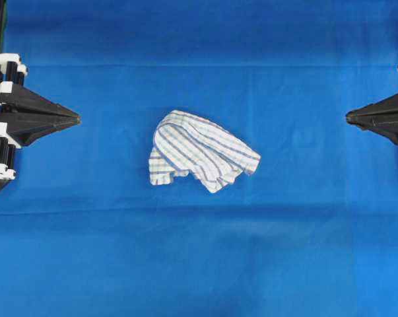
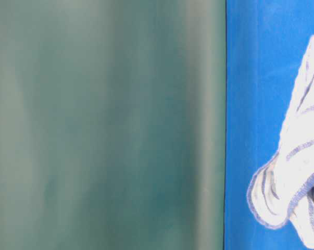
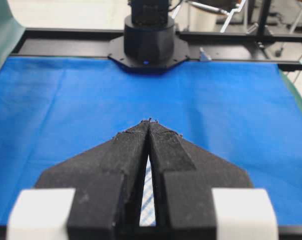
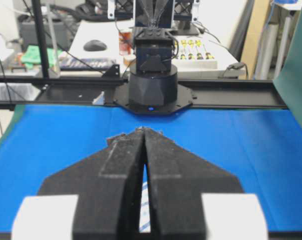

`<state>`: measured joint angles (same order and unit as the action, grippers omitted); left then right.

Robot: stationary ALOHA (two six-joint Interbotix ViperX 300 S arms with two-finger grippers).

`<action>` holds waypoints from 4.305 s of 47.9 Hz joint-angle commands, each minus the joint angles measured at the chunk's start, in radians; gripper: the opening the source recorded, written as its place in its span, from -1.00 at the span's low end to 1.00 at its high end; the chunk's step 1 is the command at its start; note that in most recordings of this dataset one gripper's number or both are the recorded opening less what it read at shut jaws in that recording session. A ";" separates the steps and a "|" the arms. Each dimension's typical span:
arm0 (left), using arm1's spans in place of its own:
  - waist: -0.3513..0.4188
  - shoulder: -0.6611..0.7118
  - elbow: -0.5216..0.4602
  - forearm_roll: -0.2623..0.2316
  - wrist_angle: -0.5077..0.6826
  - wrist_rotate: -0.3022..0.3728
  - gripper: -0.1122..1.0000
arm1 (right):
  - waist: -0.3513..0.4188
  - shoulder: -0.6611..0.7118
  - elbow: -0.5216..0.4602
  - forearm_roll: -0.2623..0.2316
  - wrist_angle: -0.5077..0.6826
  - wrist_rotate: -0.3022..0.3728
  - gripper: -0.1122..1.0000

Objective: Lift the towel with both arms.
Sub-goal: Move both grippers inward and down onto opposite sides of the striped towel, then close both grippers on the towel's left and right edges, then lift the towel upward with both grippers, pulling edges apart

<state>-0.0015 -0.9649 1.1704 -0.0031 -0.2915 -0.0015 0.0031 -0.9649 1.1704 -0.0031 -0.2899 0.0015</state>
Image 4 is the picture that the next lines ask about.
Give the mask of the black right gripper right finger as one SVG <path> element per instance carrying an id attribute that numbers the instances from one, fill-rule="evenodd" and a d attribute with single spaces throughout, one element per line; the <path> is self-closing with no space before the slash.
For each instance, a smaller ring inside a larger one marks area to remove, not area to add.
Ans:
<path id="1" fill-rule="evenodd" d="M 268 239 L 257 196 L 235 175 L 152 129 L 144 135 L 155 239 Z"/>

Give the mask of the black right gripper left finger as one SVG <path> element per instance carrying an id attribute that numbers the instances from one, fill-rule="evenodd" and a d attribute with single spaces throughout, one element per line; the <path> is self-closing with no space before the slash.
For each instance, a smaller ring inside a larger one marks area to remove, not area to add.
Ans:
<path id="1" fill-rule="evenodd" d="M 138 226 L 144 132 L 110 139 L 101 151 L 44 179 L 16 214 L 12 239 L 118 240 Z"/>

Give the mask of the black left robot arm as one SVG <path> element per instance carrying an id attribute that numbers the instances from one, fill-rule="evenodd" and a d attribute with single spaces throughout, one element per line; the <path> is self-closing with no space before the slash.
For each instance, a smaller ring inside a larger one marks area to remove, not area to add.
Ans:
<path id="1" fill-rule="evenodd" d="M 135 61 L 128 81 L 114 92 L 114 104 L 136 114 L 171 114 L 193 104 L 192 90 L 178 83 L 172 60 L 179 53 L 169 33 L 174 18 L 173 0 L 136 0 L 133 3 L 132 43 Z"/>

